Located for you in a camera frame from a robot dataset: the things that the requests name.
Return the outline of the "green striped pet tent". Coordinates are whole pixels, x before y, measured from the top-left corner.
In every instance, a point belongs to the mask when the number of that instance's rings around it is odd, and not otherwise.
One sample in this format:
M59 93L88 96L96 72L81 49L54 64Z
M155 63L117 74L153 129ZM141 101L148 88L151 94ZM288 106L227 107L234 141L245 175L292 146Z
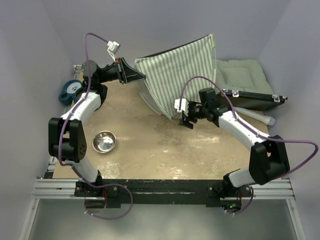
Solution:
M205 79L216 80L215 38L208 34L184 45L134 61L135 69L146 76L137 87L147 105L170 120L178 118L175 100L181 95L200 100L198 91L211 87Z

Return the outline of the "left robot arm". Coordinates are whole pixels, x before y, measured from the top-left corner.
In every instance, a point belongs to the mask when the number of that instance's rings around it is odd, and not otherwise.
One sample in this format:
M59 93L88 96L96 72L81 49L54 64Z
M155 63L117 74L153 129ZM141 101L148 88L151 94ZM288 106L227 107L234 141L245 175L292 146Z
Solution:
M97 180L100 172L90 162L84 124L98 110L107 98L106 82L118 80L129 84L145 80L146 75L129 66L124 58L103 68L93 60L85 61L81 70L84 92L74 106L61 117L53 117L48 122L48 152L61 166L71 167L79 179L86 184L86 191L99 196L104 184Z

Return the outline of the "green checked cushion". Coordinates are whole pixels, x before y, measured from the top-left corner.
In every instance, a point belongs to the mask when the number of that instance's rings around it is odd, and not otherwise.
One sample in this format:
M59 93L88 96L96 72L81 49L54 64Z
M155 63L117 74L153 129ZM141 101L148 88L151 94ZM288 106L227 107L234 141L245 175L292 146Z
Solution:
M216 83L225 90L272 95L263 68L257 60L217 60Z

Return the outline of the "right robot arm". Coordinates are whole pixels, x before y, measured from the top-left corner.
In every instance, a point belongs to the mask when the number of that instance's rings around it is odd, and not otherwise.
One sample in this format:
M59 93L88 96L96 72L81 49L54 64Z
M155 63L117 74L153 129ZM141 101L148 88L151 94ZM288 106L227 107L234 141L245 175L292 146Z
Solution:
M199 102L185 98L174 101L174 108L181 115L179 124L192 129L198 120L206 119L232 134L250 151L247 168L237 169L223 177L222 191L227 196L235 196L243 186L264 185L289 172L287 150L280 136L270 137L248 124L219 100L213 88L204 88L198 93Z

